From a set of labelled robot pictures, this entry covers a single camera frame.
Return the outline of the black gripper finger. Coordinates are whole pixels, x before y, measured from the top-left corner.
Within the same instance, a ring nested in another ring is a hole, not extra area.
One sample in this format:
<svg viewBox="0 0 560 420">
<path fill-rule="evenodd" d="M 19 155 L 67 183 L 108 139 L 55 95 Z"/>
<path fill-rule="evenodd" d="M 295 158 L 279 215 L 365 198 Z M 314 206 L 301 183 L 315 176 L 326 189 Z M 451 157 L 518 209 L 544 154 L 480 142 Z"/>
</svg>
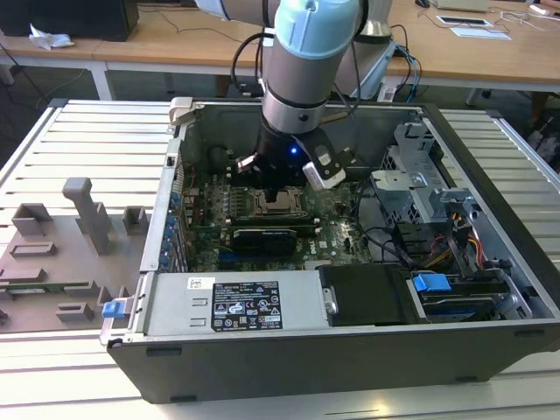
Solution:
<svg viewBox="0 0 560 420">
<path fill-rule="evenodd" d="M 264 191 L 265 201 L 277 201 L 277 168 L 262 154 L 253 153 L 235 160 L 235 178 Z"/>
</svg>

